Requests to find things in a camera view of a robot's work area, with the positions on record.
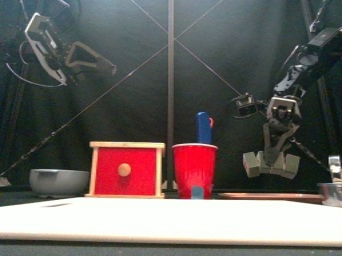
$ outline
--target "bowl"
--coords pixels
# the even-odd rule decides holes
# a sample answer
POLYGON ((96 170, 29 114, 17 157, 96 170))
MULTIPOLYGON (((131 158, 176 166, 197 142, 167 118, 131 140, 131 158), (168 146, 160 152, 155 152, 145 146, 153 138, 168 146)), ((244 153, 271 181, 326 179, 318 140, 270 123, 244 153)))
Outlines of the bowl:
POLYGON ((342 207, 342 183, 319 183, 318 186, 322 204, 342 207))
POLYGON ((89 172, 61 169, 32 169, 29 186, 38 197, 64 198, 84 194, 89 172))

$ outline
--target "drawer knob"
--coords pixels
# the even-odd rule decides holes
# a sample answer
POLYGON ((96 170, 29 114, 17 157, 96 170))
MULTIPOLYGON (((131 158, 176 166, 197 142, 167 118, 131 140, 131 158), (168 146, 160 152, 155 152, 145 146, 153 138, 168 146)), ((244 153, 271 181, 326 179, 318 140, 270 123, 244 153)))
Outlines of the drawer knob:
POLYGON ((121 177, 127 177, 131 174, 132 168, 129 164, 123 163, 117 167, 117 172, 121 177))

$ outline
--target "red cup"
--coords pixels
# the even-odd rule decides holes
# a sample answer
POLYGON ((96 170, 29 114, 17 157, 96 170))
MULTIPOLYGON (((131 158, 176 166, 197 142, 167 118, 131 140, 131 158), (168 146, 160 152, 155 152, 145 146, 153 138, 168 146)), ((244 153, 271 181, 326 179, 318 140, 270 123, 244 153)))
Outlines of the red cup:
POLYGON ((179 198, 193 198, 195 189, 201 189, 203 198, 209 199, 217 147, 187 143, 173 145, 172 149, 179 198))

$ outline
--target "wooden box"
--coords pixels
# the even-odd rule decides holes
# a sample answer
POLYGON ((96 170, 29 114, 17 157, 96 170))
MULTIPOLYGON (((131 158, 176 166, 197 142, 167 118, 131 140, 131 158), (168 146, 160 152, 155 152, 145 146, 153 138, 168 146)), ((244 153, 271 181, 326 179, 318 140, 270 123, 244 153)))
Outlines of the wooden box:
POLYGON ((91 142, 89 193, 93 197, 163 198, 164 143, 91 142))

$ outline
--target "white table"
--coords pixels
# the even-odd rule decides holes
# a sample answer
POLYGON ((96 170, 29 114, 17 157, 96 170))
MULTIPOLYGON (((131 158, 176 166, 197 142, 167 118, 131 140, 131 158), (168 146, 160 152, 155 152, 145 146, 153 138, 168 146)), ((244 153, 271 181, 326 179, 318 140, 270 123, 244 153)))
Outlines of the white table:
POLYGON ((342 247, 342 208, 288 201, 80 197, 0 216, 9 240, 342 247))

